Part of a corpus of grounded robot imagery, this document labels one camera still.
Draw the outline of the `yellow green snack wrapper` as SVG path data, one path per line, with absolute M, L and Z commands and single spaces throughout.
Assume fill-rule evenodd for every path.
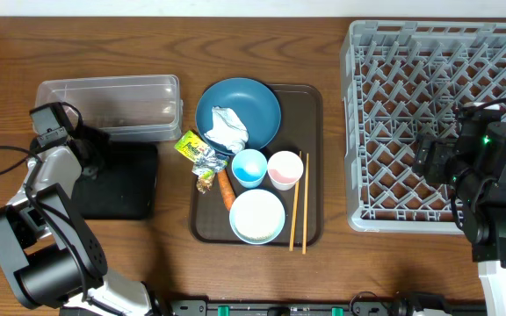
M 193 163 L 192 173 L 211 179 L 228 165 L 228 157 L 217 153 L 192 130 L 187 131 L 174 148 Z

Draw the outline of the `white tissue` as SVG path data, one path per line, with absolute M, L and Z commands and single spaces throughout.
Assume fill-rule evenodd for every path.
M 238 154 L 245 149 L 249 140 L 246 126 L 231 108 L 212 108 L 213 127 L 206 132 L 206 138 L 222 145 L 232 154 Z

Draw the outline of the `pink cup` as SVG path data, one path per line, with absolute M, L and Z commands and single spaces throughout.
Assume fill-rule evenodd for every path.
M 300 154 L 279 151 L 268 161 L 268 175 L 277 190 L 290 190 L 302 177 L 304 171 Z

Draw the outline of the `light blue cup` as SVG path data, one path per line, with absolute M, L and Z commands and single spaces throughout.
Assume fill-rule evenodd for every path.
M 265 156 L 255 149 L 244 149 L 234 156 L 231 171 L 238 183 L 246 189 L 258 187 L 267 173 Z

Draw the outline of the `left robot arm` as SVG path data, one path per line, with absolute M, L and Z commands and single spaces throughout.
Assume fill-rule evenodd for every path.
M 149 213 L 155 146 L 112 142 L 88 126 L 51 127 L 25 155 L 25 180 L 0 208 L 0 267 L 18 302 L 80 315 L 162 314 L 147 285 L 109 268 L 86 222 Z

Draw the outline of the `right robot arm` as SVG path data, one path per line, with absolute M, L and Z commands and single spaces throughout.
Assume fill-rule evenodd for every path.
M 459 110 L 454 139 L 420 133 L 414 173 L 452 188 L 457 228 L 472 246 L 489 315 L 506 315 L 506 120 L 501 104 Z

